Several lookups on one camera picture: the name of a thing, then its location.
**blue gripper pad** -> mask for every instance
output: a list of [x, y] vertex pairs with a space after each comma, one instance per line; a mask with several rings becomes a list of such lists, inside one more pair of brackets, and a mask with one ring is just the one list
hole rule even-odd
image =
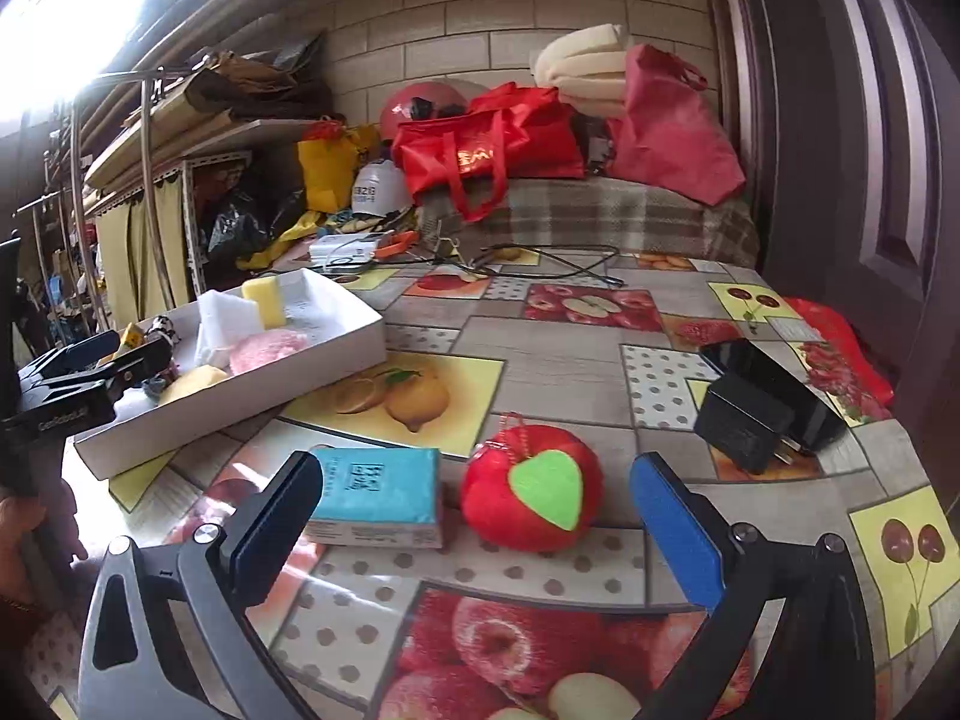
[[708, 613], [723, 597], [723, 562], [677, 490], [644, 452], [630, 469], [630, 493], [646, 530], [664, 553], [686, 600]]

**plaid blanket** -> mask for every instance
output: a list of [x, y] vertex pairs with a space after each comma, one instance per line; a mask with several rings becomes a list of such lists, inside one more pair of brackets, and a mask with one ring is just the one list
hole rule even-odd
[[[490, 196], [491, 182], [467, 186], [472, 203]], [[659, 187], [614, 178], [517, 178], [503, 205], [477, 224], [464, 224], [445, 188], [419, 198], [419, 227], [427, 245], [458, 239], [467, 259], [482, 247], [614, 245], [625, 251], [658, 251], [752, 268], [760, 240], [742, 199], [710, 208]]]

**red bag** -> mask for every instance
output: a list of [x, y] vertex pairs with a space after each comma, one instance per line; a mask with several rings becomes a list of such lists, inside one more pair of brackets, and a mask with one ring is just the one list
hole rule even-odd
[[716, 205], [743, 188], [736, 153], [700, 92], [693, 65], [650, 45], [627, 54], [626, 116], [609, 119], [616, 153], [607, 175]]
[[[474, 98], [464, 116], [404, 122], [392, 160], [416, 193], [449, 184], [464, 220], [486, 217], [507, 194], [507, 177], [583, 178], [584, 160], [570, 129], [571, 109], [556, 89], [510, 82]], [[464, 176], [491, 175], [489, 199], [470, 208]]]

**black plastic bag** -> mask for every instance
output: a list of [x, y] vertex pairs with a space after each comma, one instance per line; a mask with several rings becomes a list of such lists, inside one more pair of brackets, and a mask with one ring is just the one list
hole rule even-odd
[[290, 194], [277, 203], [274, 220], [270, 223], [270, 241], [277, 240], [283, 233], [296, 224], [306, 211], [306, 196], [303, 189], [291, 191]]
[[254, 252], [265, 250], [270, 240], [256, 201], [238, 185], [219, 204], [206, 256], [213, 264], [232, 264], [236, 259], [246, 259]]

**white tiled wall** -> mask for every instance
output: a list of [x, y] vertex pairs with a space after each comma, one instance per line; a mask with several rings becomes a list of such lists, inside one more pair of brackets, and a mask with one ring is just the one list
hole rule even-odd
[[707, 0], [300, 0], [278, 15], [288, 31], [329, 30], [326, 80], [352, 124], [376, 121], [412, 79], [532, 84], [531, 52], [606, 22], [698, 66], [716, 98]]

